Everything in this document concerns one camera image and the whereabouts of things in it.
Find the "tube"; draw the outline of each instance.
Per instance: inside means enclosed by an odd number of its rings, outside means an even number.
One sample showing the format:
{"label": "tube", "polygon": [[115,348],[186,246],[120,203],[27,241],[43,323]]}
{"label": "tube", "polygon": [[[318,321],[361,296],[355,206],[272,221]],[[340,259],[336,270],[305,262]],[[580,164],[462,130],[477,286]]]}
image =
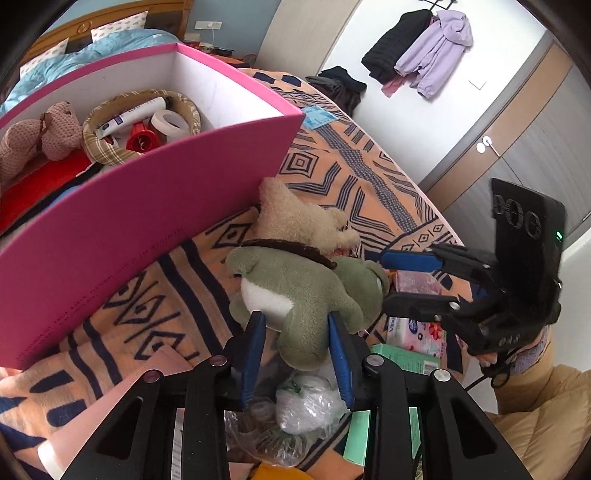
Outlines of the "tube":
{"label": "tube", "polygon": [[101,125],[96,131],[95,135],[101,139],[107,135],[111,135],[128,125],[131,126],[144,118],[151,117],[158,110],[165,110],[171,106],[170,97],[156,97],[148,102],[142,103],[130,110],[117,115],[116,117],[109,120],[107,123]]}

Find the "blue duvet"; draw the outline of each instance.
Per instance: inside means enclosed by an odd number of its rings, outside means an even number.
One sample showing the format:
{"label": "blue duvet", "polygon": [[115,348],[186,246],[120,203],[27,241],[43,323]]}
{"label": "blue duvet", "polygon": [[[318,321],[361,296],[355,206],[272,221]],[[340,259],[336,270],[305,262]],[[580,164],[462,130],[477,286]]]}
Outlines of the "blue duvet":
{"label": "blue duvet", "polygon": [[114,32],[80,51],[47,59],[28,72],[15,85],[6,101],[0,105],[0,116],[44,85],[93,61],[138,48],[176,42],[178,42],[177,37],[168,32],[137,28]]}

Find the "plush frog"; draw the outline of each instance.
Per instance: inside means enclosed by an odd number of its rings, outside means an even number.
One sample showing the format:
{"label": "plush frog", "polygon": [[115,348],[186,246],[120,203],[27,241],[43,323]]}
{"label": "plush frog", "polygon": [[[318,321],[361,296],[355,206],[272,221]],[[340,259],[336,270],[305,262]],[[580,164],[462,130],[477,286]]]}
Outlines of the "plush frog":
{"label": "plush frog", "polygon": [[350,333],[379,316],[388,279],[384,269],[359,258],[322,256],[298,242],[253,240],[235,248],[226,265],[240,275],[241,289],[230,312],[246,326],[252,312],[281,332],[278,349],[285,362],[311,371],[322,365],[329,346],[328,314],[339,312]]}

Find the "pillow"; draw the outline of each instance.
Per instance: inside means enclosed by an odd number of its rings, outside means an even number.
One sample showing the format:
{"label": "pillow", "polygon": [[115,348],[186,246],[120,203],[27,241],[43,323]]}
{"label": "pillow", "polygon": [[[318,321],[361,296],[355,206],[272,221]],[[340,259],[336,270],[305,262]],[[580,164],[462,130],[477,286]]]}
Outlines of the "pillow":
{"label": "pillow", "polygon": [[39,65],[43,60],[52,59],[53,57],[58,57],[59,55],[63,55],[64,53],[66,53],[68,40],[70,39],[67,38],[65,40],[62,40],[55,47],[50,48],[41,55],[38,55],[34,59],[26,62],[20,69],[21,78],[23,78],[28,72],[30,72],[33,68]]}
{"label": "pillow", "polygon": [[92,42],[106,37],[108,34],[113,32],[120,32],[122,30],[135,30],[136,28],[143,28],[146,24],[146,17],[148,16],[148,11],[141,12],[140,14],[131,15],[131,17],[124,18],[122,20],[117,20],[117,22],[108,23],[103,25],[102,27],[93,28],[90,31],[90,35],[92,36]]}

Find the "light blue card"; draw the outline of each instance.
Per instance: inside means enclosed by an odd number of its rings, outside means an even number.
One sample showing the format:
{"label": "light blue card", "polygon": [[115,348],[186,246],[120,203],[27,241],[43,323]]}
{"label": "light blue card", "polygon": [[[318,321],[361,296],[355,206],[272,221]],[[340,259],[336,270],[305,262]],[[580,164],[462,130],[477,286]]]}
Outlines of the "light blue card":
{"label": "light blue card", "polygon": [[304,118],[304,123],[302,125],[308,130],[314,130],[338,119],[336,115],[327,112],[317,105],[307,106],[301,111],[306,114],[306,118]]}

